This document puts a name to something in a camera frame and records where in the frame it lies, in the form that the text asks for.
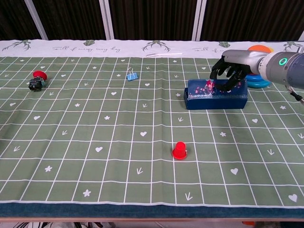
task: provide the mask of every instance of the dark curtain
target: dark curtain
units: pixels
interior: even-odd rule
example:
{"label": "dark curtain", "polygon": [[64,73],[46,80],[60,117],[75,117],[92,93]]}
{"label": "dark curtain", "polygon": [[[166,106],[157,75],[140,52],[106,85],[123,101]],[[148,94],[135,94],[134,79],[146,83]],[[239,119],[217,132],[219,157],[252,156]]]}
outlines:
{"label": "dark curtain", "polygon": [[208,0],[200,40],[298,40],[304,0]]}
{"label": "dark curtain", "polygon": [[24,0],[0,0],[0,39],[41,39]]}
{"label": "dark curtain", "polygon": [[98,0],[33,0],[48,39],[105,39]]}
{"label": "dark curtain", "polygon": [[109,0],[115,39],[191,40],[196,0]]}

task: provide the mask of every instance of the blue box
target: blue box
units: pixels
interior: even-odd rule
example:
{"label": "blue box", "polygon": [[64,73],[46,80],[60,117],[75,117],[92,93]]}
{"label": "blue box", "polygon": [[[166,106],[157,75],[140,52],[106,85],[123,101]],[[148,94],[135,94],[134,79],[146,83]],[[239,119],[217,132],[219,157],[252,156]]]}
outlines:
{"label": "blue box", "polygon": [[137,73],[128,74],[127,75],[127,79],[128,79],[128,81],[132,81],[132,80],[138,79]]}
{"label": "blue box", "polygon": [[228,92],[220,91],[215,84],[225,84],[227,79],[194,79],[188,81],[184,101],[188,110],[242,109],[247,102],[247,81],[240,81]]}

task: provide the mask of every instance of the robotic arm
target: robotic arm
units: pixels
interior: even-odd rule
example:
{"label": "robotic arm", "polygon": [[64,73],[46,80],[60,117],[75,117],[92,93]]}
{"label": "robotic arm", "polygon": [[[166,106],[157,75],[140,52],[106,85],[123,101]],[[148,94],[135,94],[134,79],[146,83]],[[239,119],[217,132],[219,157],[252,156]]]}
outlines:
{"label": "robotic arm", "polygon": [[296,100],[302,100],[291,86],[304,89],[304,53],[227,50],[213,66],[210,79],[217,79],[227,69],[229,80],[224,85],[216,85],[219,90],[229,91],[238,81],[253,73],[261,75],[264,80],[285,85]]}

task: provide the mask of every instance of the red cup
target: red cup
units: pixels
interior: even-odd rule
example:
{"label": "red cup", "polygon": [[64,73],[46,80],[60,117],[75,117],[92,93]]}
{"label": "red cup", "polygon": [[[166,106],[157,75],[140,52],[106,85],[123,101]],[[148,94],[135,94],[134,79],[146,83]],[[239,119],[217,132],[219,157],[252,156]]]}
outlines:
{"label": "red cup", "polygon": [[47,78],[48,78],[47,74],[44,73],[44,72],[42,72],[42,71],[40,71],[40,70],[36,70],[36,71],[33,73],[33,76],[34,76],[34,78],[35,78],[35,77],[41,77],[41,78],[43,78],[43,80],[47,80]]}
{"label": "red cup", "polygon": [[187,157],[186,144],[183,142],[178,142],[172,152],[175,159],[183,160]]}

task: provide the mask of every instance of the blue mat border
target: blue mat border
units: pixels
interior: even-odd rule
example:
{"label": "blue mat border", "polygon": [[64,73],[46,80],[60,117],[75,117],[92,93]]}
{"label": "blue mat border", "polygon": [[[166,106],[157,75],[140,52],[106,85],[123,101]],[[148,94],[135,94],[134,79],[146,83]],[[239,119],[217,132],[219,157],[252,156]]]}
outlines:
{"label": "blue mat border", "polygon": [[304,209],[172,207],[110,204],[0,204],[0,217],[47,218],[283,218],[304,219]]}

